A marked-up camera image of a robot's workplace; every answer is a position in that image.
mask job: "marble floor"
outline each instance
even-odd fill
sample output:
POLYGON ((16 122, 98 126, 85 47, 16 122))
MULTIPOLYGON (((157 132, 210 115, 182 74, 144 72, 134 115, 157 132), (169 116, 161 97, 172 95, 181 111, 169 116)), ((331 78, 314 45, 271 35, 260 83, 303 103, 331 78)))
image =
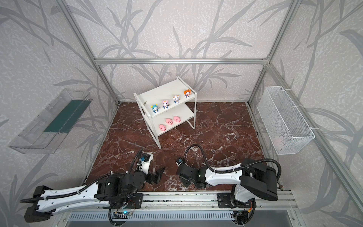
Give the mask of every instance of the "marble floor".
MULTIPOLYGON (((194 103, 187 103, 194 110, 194 103)), ((260 143, 244 102, 198 102, 196 129, 187 122, 159 137, 162 148, 151 137, 136 103, 121 103, 106 140, 96 158, 87 182, 114 172, 124 173, 137 151, 154 154, 149 171, 166 167, 159 184, 145 184, 143 191, 230 190, 232 185, 196 189, 184 187, 176 175, 176 158, 183 157, 188 146, 200 144, 211 166, 222 167, 240 163, 244 158, 263 158, 260 143)), ((203 157, 199 150, 188 152, 187 164, 200 168, 203 157)))

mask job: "metal vent grille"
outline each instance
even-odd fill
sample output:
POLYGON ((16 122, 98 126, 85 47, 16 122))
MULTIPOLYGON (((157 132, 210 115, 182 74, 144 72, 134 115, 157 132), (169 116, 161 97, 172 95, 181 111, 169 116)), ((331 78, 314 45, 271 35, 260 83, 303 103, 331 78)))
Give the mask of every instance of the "metal vent grille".
MULTIPOLYGON (((231 220, 232 211, 135 211, 127 221, 231 220)), ((107 211, 74 211, 68 221, 108 220, 107 211)))

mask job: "white robotic arm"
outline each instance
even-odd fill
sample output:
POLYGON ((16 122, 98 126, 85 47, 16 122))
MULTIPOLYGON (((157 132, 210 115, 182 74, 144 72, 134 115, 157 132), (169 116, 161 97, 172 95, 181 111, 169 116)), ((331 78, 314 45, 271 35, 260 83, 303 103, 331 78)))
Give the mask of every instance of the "white robotic arm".
POLYGON ((232 184, 233 190, 231 201, 236 204, 236 207, 244 206, 249 200, 259 197, 262 199, 276 201, 277 200, 277 180, 281 175, 281 167, 279 163, 273 159, 262 159, 254 161, 244 159, 242 163, 227 167, 212 167, 208 164, 204 151, 200 145, 191 145, 184 154, 177 174, 185 186, 191 183, 196 188, 215 186, 220 184, 232 184), (186 165, 186 155, 189 149, 193 146, 198 146, 203 154, 206 166, 196 169, 186 165), (278 167, 278 173, 263 162, 273 162, 278 167))
POLYGON ((85 186, 62 190, 38 186, 33 198, 20 201, 33 204, 24 215, 25 221, 40 222, 55 214, 92 206, 110 207, 110 209, 127 206, 137 191, 142 189, 145 182, 159 183, 165 168, 156 171, 155 175, 150 173, 149 167, 153 157, 153 154, 142 153, 140 150, 126 174, 111 172, 85 186), (139 159, 137 168, 132 173, 137 158, 139 159))

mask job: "wire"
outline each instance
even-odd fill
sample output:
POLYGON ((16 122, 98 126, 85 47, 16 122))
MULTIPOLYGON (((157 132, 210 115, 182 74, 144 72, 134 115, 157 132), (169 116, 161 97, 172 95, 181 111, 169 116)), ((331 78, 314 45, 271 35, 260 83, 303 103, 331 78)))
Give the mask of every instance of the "wire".
POLYGON ((206 164, 206 166, 208 167, 208 169, 214 173, 219 173, 219 174, 223 174, 223 173, 233 173, 233 172, 237 172, 237 171, 240 171, 242 169, 245 169, 247 167, 250 167, 250 166, 253 166, 257 163, 262 163, 262 162, 272 162, 274 163, 276 166, 277 166, 277 174, 276 174, 276 179, 279 180, 280 176, 281 176, 281 166, 280 166, 280 163, 278 163, 276 160, 274 159, 270 159, 270 158, 263 158, 263 159, 260 159, 258 161, 254 161, 254 162, 251 162, 247 165, 244 165, 244 166, 240 166, 238 168, 235 168, 235 169, 231 169, 231 170, 215 170, 214 168, 212 168, 209 163, 208 163, 208 159, 206 158, 205 156, 205 153, 204 153, 204 150, 203 148, 199 145, 199 144, 193 144, 193 145, 190 145, 185 153, 184 153, 184 158, 183 158, 183 164, 185 164, 185 160, 187 158, 187 153, 188 151, 190 150, 190 148, 194 147, 194 146, 197 146, 199 147, 200 151, 202 152, 202 155, 203 155, 203 158, 204 158, 204 162, 206 164))
POLYGON ((136 159, 138 158, 138 156, 139 156, 141 153, 142 153, 142 149, 140 149, 140 150, 139 150, 139 152, 137 152, 137 153, 136 153, 135 158, 134 158, 134 159, 132 160, 132 162, 131 162, 131 166, 130 166, 130 169, 129 169, 128 173, 131 173, 132 168, 133 168, 133 166, 134 166, 134 164, 135 164, 135 161, 136 161, 136 159))
MULTIPOLYGON (((134 201, 132 201, 132 200, 129 200, 123 207, 122 207, 122 209, 123 208, 125 208, 128 204, 129 204, 129 202, 133 202, 134 203, 134 210, 129 214, 129 215, 132 215, 134 212, 135 212, 135 209, 136 209, 136 203, 134 202, 134 201)), ((124 221, 122 221, 123 223, 122 224, 117 224, 116 222, 114 222, 113 220, 112 220, 112 216, 111 216, 111 205, 110 205, 110 208, 109 208, 109 212, 108 212, 108 218, 109 218, 109 221, 110 221, 110 223, 113 225, 113 226, 121 226, 121 225, 123 225, 124 224, 124 221)))
MULTIPOLYGON (((135 155, 134 157, 134 160, 132 161, 131 163, 131 167, 130 167, 130 170, 128 171, 128 173, 131 173, 132 171, 132 167, 134 166, 134 163, 137 159, 137 157, 142 153, 142 149, 139 150, 137 152, 137 154, 135 155)), ((75 191, 75 192, 71 192, 71 193, 68 193, 68 194, 63 194, 63 195, 50 195, 50 196, 47 196, 46 198, 44 197, 36 197, 36 198, 29 198, 29 199, 22 199, 20 200, 20 203, 34 203, 34 202, 37 202, 37 201, 40 201, 40 200, 48 200, 48 199, 61 199, 61 198, 65 198, 65 197, 69 197, 69 196, 73 196, 73 195, 77 195, 78 193, 81 193, 83 192, 84 190, 86 190, 89 186, 93 185, 94 183, 96 183, 97 181, 101 180, 102 178, 105 178, 105 177, 108 177, 110 175, 126 175, 125 173, 108 173, 108 174, 105 174, 103 176, 100 176, 99 178, 97 178, 96 180, 92 181, 91 183, 87 184, 85 187, 79 189, 78 191, 75 191)))
MULTIPOLYGON (((252 198, 251 200, 249 200, 251 202, 251 208, 250 210, 252 209, 252 212, 251 212, 251 215, 248 217, 247 221, 246 222, 242 222, 242 225, 245 225, 247 222, 249 222, 251 219, 252 219, 252 216, 254 214, 254 210, 255 210, 255 207, 253 207, 253 203, 255 202, 255 199, 252 198)), ((237 217, 237 216, 242 216, 242 215, 238 215, 238 214, 231 214, 233 217, 237 217)))

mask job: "mesh basket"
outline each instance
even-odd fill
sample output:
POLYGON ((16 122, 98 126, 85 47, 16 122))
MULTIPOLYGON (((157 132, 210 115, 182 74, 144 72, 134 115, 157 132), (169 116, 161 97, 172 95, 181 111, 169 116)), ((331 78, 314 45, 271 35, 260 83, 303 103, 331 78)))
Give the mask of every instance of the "mesh basket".
POLYGON ((277 154, 296 154, 315 138, 283 87, 265 87, 257 109, 277 154))

